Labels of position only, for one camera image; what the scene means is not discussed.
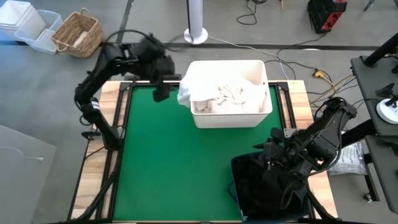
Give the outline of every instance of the white storage box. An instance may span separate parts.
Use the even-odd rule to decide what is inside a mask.
[[[36,10],[29,2],[6,1],[0,7],[0,30],[14,40],[21,40],[15,37],[15,32],[33,13]]]
[[[51,36],[62,23],[60,14],[47,10],[37,10],[18,29],[15,36],[39,52],[55,54],[57,46],[52,42]]]
[[[195,102],[191,101],[193,120],[198,128],[253,128],[272,112],[271,95],[268,87],[264,62],[260,60],[215,60],[192,62],[189,73],[211,74],[212,76],[240,74],[255,85],[266,85],[266,97],[260,113],[209,114],[198,113]]]

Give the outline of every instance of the gray floor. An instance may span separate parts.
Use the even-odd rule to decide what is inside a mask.
[[[249,12],[246,1],[204,0],[203,26],[210,36],[237,44],[295,44],[316,39],[319,35],[311,31],[306,10],[308,1],[284,2],[284,11],[280,10],[276,0],[259,5],[256,14],[258,23],[244,26],[235,19]],[[348,1],[346,12],[332,32],[313,44],[375,46],[384,43],[398,30],[397,6],[393,0],[377,0],[368,11],[363,12],[366,2]],[[188,26],[186,18],[186,5],[182,0],[134,0],[127,28],[153,32],[160,40],[168,41],[184,32]],[[133,42],[138,38],[136,34],[126,34],[123,41]]]
[[[186,28],[184,2],[134,0],[127,28],[151,31],[160,40],[167,41]],[[287,9],[280,11],[279,2],[269,0],[258,7],[257,25],[242,26],[236,23],[235,18],[247,12],[244,1],[204,0],[204,23],[210,35],[239,44],[294,44],[317,37],[310,30],[305,12],[306,2],[285,0]],[[100,20],[104,35],[107,35],[119,29],[127,0],[35,0],[32,3],[36,9],[59,12],[64,20],[69,13],[87,7]],[[362,0],[350,1],[347,12],[333,31],[313,44],[375,46],[396,32],[398,10],[392,0],[377,0],[365,13],[362,12],[363,7]],[[123,41],[134,42],[137,39],[135,35],[126,34]],[[276,53],[276,50],[265,51]],[[281,57],[326,70],[336,82],[351,73],[351,58],[369,53],[285,50]],[[275,59],[248,49],[187,49],[171,55],[177,73],[182,74],[194,60]],[[45,55],[28,46],[0,45],[0,95],[3,96],[0,98],[0,124],[57,147],[33,223],[58,222],[67,216],[86,144],[80,136],[86,128],[78,122],[80,112],[73,104],[73,91],[84,79],[85,71],[93,68],[95,59],[96,55],[80,59],[67,54]],[[305,80],[308,91],[329,88],[324,81],[312,78],[311,70],[296,65],[293,68],[297,79]],[[266,69],[270,80],[284,79],[278,63],[267,63]],[[293,78],[289,68],[284,69],[289,78]],[[351,88],[340,95],[349,102],[361,99],[358,88]],[[347,127],[352,128],[368,118],[365,106],[362,106],[358,117],[351,120]],[[367,191],[363,177],[344,175],[330,177],[330,180],[337,211],[342,219],[398,223],[398,215],[388,210],[379,184],[377,187],[382,196],[381,201],[368,204],[362,199]]]

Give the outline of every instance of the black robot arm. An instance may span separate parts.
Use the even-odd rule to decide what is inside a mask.
[[[75,90],[75,103],[83,117],[95,124],[102,132],[105,148],[117,149],[121,141],[116,127],[111,127],[100,111],[94,94],[114,75],[133,73],[143,80],[157,84],[154,101],[169,97],[170,87],[163,83],[164,75],[174,74],[175,67],[170,56],[165,55],[163,45],[153,35],[131,44],[105,44],[98,56],[95,68]]]
[[[344,223],[321,206],[306,182],[309,176],[331,168],[338,161],[341,154],[341,131],[347,121],[356,116],[356,109],[340,97],[326,100],[322,106],[325,106],[322,116],[307,129],[294,132],[291,137],[286,138],[281,130],[273,128],[271,137],[265,143],[254,146],[263,149],[263,152],[252,164],[263,170],[262,178],[258,178],[261,182],[274,183],[275,180],[268,177],[278,176],[279,181],[285,182],[280,186],[284,195],[305,192],[322,219]]]

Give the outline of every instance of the green mat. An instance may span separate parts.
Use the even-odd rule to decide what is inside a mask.
[[[272,113],[255,128],[234,129],[198,129],[177,90],[155,103],[153,88],[135,88],[113,220],[240,220],[226,191],[231,159],[282,128],[270,88]]]

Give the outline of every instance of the yellow connector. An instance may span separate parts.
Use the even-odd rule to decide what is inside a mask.
[[[314,76],[315,78],[325,78],[323,72],[321,71],[315,71],[312,76]]]
[[[325,77],[325,75],[323,74],[322,71],[316,70],[316,71],[312,74],[312,76],[315,77],[315,78],[321,78],[321,79],[325,80],[326,82],[328,82],[328,83],[331,85],[331,87],[334,89],[334,91],[336,91],[336,86],[335,86],[335,84],[333,84],[329,79],[327,79],[327,78]]]

